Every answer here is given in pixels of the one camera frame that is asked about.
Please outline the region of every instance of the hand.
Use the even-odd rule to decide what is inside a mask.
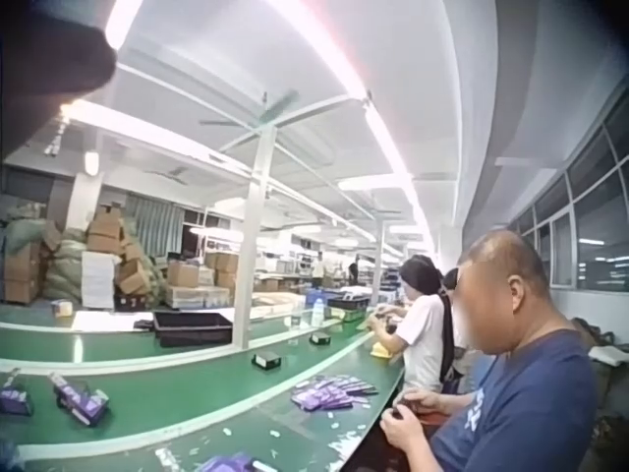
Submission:
[[[371,330],[375,330],[376,327],[382,324],[382,321],[377,317],[375,313],[372,313],[367,318],[367,326]]]
[[[402,419],[393,417],[393,409],[389,408],[382,413],[380,427],[386,435],[389,443],[405,452],[412,447],[417,447],[426,442],[424,427],[420,420],[404,405],[398,405],[396,410]]]
[[[410,388],[404,391],[403,397],[407,401],[412,401],[415,405],[415,409],[418,413],[442,413],[446,412],[443,409],[442,402],[440,401],[441,395],[434,391],[426,390],[424,388]]]

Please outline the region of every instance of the small black box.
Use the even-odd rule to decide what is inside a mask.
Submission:
[[[311,335],[311,343],[317,346],[327,346],[331,341],[330,335],[324,332],[314,332]]]
[[[265,371],[270,371],[282,365],[282,358],[272,352],[259,352],[258,354],[254,354],[252,364]]]

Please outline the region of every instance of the long black hair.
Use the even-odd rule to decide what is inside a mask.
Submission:
[[[441,369],[439,381],[449,380],[454,361],[454,327],[452,324],[452,305],[450,298],[442,288],[443,276],[434,266],[432,259],[424,255],[416,255],[406,261],[400,267],[400,277],[406,284],[424,295],[438,295],[443,303],[443,356],[441,357]]]

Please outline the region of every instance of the black tray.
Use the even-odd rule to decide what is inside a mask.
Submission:
[[[234,327],[219,313],[154,312],[154,321],[155,338],[162,347],[232,342]]]
[[[342,310],[366,310],[369,304],[370,297],[354,298],[353,300],[343,300],[342,297],[327,299],[328,307]]]

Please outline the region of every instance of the white pillar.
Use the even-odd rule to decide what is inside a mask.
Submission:
[[[236,296],[234,298],[233,342],[241,349],[249,347],[249,317],[254,291],[256,270],[257,235],[262,220],[262,210],[266,197],[268,174],[273,158],[277,129],[267,127],[262,131],[257,144],[253,178],[249,183],[249,197],[245,207],[245,227],[243,242],[240,245],[238,273],[236,274]]]
[[[103,173],[91,177],[83,172],[78,172],[72,186],[70,203],[68,204],[68,216],[66,228],[76,228],[83,231],[94,217],[98,197],[102,188]]]
[[[381,219],[375,221],[375,268],[373,269],[372,306],[377,305],[382,279],[382,251],[384,249],[384,224]]]
[[[438,239],[438,257],[441,271],[446,273],[456,267],[463,250],[463,229],[454,226],[441,226]]]

